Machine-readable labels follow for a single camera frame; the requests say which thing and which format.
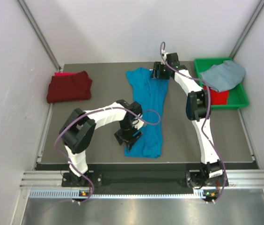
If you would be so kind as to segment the blue t shirt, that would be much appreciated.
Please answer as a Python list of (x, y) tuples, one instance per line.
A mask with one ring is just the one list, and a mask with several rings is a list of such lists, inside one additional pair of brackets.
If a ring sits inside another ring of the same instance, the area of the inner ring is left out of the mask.
[(140, 129), (142, 136), (131, 150), (125, 149), (126, 157), (158, 158), (162, 153), (162, 121), (159, 119), (163, 115), (169, 80), (153, 79), (151, 74), (151, 70), (142, 67), (126, 72), (127, 80), (133, 90), (133, 100), (141, 105), (144, 112), (143, 119), (153, 123)]

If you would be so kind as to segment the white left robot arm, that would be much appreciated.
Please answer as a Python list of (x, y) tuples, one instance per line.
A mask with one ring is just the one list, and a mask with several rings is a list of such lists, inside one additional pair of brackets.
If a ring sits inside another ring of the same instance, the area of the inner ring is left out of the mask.
[(86, 149), (96, 129), (119, 122), (120, 129), (114, 136), (119, 145), (124, 143), (130, 151), (142, 136), (142, 114), (143, 110), (138, 102), (129, 104), (123, 99), (96, 110), (73, 110), (59, 132), (69, 159), (69, 172), (64, 173), (62, 186), (83, 187), (88, 182)]

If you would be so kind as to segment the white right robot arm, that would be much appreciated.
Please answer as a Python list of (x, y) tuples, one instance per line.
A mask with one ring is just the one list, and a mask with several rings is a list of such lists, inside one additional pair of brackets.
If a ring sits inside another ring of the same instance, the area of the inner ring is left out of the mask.
[(218, 154), (211, 132), (211, 96), (208, 88), (198, 84), (199, 79), (193, 78), (187, 67), (180, 64), (177, 53), (161, 50), (161, 61), (154, 63), (153, 79), (172, 78), (187, 95), (186, 116), (192, 122), (201, 153), (200, 187), (213, 183), (222, 185), (227, 183), (227, 175), (223, 160)]

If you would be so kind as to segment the red t shirt in bin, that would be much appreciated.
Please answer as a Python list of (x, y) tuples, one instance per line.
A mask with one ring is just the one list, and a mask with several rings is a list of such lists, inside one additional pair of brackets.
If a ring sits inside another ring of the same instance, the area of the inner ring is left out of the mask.
[(229, 97), (229, 91), (217, 92), (211, 88), (209, 88), (209, 96), (211, 105), (227, 105), (227, 100)]

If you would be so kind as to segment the grey t shirt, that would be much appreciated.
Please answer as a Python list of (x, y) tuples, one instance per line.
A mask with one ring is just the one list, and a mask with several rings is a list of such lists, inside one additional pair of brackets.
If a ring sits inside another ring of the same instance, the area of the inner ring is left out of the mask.
[(225, 60), (219, 65), (211, 66), (200, 75), (212, 90), (224, 92), (235, 88), (243, 81), (246, 69), (232, 60)]

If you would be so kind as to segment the dark red folded t shirt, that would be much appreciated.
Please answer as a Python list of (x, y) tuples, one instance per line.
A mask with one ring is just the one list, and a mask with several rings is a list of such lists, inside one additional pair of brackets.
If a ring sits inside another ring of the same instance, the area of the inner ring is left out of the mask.
[(86, 71), (71, 76), (52, 76), (46, 96), (47, 103), (91, 99), (92, 79)]

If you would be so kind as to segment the green plastic bin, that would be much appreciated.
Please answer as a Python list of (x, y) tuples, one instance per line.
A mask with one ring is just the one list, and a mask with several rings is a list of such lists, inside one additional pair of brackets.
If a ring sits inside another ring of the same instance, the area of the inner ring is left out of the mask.
[[(232, 58), (198, 58), (194, 60), (195, 72), (197, 77), (200, 78), (200, 73), (207, 71), (213, 65), (219, 65), (225, 60), (232, 60)], [(229, 97), (227, 105), (211, 105), (212, 110), (237, 110), (247, 107), (249, 99), (243, 84), (238, 84), (235, 88), (229, 90)]]

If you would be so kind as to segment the pink folded t shirt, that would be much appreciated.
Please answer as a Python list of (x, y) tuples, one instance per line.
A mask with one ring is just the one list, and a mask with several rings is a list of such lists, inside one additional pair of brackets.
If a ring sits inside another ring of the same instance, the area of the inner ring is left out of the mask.
[(56, 72), (54, 73), (54, 76), (71, 76), (75, 75), (76, 73), (64, 73), (64, 72)]

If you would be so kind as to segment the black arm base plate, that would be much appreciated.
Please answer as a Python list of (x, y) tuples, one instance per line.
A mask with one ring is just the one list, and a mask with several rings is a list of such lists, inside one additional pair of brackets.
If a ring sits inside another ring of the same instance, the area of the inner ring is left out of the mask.
[(223, 185), (224, 178), (208, 179), (196, 171), (90, 171), (80, 177), (66, 172), (63, 174), (62, 187), (86, 187), (89, 185), (88, 180), (96, 188), (111, 184), (177, 184), (182, 188), (193, 188)]

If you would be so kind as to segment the right aluminium corner post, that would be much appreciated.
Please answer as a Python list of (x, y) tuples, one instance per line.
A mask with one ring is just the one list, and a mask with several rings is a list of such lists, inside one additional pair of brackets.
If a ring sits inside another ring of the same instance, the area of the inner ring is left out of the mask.
[(264, 0), (259, 0), (256, 8), (253, 10), (252, 15), (250, 16), (249, 20), (247, 21), (243, 31), (241, 32), (239, 38), (236, 41), (229, 57), (234, 58), (236, 54), (239, 52), (241, 46), (243, 45), (244, 41), (246, 40), (247, 36), (249, 35), (251, 29), (253, 28), (254, 24), (256, 23), (257, 19), (261, 15), (262, 11), (264, 10)]

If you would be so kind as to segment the aluminium corner post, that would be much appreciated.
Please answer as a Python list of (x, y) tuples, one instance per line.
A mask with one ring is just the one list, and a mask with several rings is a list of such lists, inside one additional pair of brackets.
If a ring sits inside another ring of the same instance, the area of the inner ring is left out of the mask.
[(251, 29), (253, 28), (254, 24), (256, 23), (257, 19), (261, 15), (262, 11), (264, 10), (264, 0), (259, 0), (256, 8), (253, 10), (252, 15), (250, 16), (249, 20), (247, 21), (243, 31), (241, 32), (239, 38), (236, 41), (229, 57), (234, 58), (236, 54), (239, 52), (241, 46), (243, 45), (244, 41), (246, 40), (247, 36), (249, 35)]
[(28, 23), (30, 24), (32, 30), (34, 31), (36, 37), (38, 38), (41, 46), (43, 47), (44, 51), (46, 52), (47, 56), (49, 57), (51, 63), (55, 67), (57, 71), (61, 70), (61, 65), (58, 63), (53, 51), (51, 50), (45, 36), (43, 35), (41, 29), (39, 28), (32, 12), (30, 11), (27, 3), (24, 0), (16, 0), (16, 3), (18, 4), (19, 8), (25, 15)]

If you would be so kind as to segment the aluminium front rail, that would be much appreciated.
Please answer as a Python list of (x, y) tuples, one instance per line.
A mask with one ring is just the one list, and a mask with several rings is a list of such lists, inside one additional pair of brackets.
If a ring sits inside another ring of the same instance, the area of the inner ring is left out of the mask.
[(25, 172), (20, 189), (31, 198), (60, 199), (206, 199), (215, 198), (221, 190), (264, 189), (264, 170), (232, 170), (227, 172), (224, 187), (216, 183), (202, 188), (191, 187), (185, 180), (119, 183), (104, 175), (95, 177), (95, 187), (67, 187), (67, 179), (57, 171)]

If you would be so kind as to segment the left aluminium corner post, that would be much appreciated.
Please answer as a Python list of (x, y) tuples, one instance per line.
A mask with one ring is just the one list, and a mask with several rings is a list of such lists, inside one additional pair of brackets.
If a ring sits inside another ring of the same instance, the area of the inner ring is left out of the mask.
[(19, 8), (25, 15), (28, 23), (30, 24), (32, 30), (34, 31), (36, 37), (38, 38), (41, 46), (43, 47), (44, 51), (46, 52), (47, 56), (49, 57), (51, 63), (55, 67), (57, 71), (61, 70), (61, 65), (58, 63), (53, 51), (51, 50), (45, 36), (43, 35), (41, 29), (39, 28), (32, 12), (30, 11), (27, 3), (24, 0), (16, 0), (16, 3), (18, 4)]

